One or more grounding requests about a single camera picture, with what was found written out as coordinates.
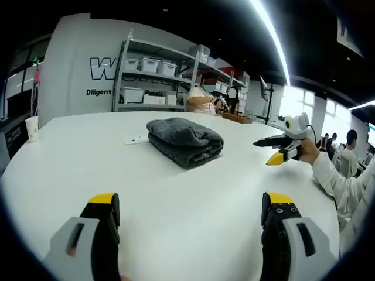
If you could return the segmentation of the person's right hand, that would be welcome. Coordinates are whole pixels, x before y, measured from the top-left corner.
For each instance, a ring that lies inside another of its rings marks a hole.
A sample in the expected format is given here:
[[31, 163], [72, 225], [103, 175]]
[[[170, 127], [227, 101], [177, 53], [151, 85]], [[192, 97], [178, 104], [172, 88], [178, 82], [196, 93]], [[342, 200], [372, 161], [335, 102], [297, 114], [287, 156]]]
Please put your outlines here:
[[305, 138], [301, 143], [301, 153], [299, 160], [305, 163], [309, 163], [311, 166], [319, 156], [320, 151], [316, 147], [314, 141], [310, 138]]

